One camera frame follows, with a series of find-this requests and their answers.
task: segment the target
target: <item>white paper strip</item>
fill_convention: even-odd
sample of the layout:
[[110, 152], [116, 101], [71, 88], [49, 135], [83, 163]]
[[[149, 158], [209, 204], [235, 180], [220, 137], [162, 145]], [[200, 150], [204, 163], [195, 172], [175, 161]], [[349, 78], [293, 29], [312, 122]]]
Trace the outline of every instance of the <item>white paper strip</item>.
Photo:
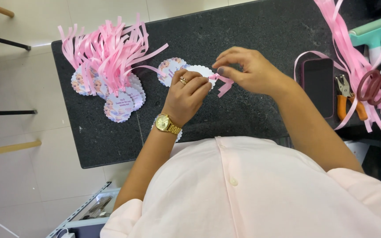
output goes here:
[[11, 230], [8, 230], [7, 227], [1, 225], [1, 223], [0, 223], [0, 227], [4, 228], [4, 229], [5, 229], [6, 231], [8, 231], [9, 233], [13, 234], [15, 237], [20, 238], [20, 237], [19, 237], [18, 235], [16, 235], [14, 232], [12, 232]]

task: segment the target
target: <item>red scissors handle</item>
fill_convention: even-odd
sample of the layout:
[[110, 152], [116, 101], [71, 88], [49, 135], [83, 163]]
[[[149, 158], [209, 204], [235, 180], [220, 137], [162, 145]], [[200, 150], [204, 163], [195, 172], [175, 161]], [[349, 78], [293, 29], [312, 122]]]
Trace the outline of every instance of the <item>red scissors handle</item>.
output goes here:
[[[371, 76], [371, 81], [367, 87], [367, 90], [365, 91], [364, 96], [362, 96], [361, 89], [363, 88], [365, 80], [368, 79], [370, 76]], [[357, 89], [358, 100], [367, 101], [368, 104], [373, 106], [378, 105], [379, 103], [381, 103], [381, 97], [377, 101], [374, 101], [374, 98], [377, 96], [380, 88], [381, 88], [380, 71], [376, 69], [368, 71], [359, 82], [359, 86]]]

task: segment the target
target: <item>white tile floor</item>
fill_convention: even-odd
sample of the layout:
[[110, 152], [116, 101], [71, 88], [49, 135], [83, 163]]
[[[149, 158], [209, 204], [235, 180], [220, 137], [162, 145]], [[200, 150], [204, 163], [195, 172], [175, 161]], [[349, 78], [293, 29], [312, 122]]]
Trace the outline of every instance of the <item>white tile floor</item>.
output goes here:
[[[40, 139], [38, 148], [0, 155], [0, 223], [22, 238], [45, 237], [106, 181], [122, 186], [133, 162], [82, 169], [49, 44], [77, 23], [86, 32], [122, 16], [146, 22], [249, 0], [0, 0], [0, 111], [36, 109], [35, 116], [0, 116], [0, 146]], [[13, 237], [0, 228], [0, 238]]]

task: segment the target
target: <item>fingernail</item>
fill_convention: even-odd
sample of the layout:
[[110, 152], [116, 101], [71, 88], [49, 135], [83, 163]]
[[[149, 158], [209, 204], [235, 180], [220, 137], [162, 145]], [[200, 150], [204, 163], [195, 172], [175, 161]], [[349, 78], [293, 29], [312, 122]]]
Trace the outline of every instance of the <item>fingernail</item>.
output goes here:
[[217, 73], [221, 76], [223, 76], [223, 73], [224, 73], [224, 68], [223, 67], [220, 67], [218, 70], [217, 70]]

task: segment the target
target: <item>gold ring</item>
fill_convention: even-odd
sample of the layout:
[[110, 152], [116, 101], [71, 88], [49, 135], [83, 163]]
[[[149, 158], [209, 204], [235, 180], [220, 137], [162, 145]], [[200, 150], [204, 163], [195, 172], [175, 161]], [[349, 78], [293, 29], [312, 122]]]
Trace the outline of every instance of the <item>gold ring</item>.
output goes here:
[[187, 81], [183, 76], [180, 77], [180, 81], [182, 82], [182, 84], [186, 85], [189, 83], [189, 81]]

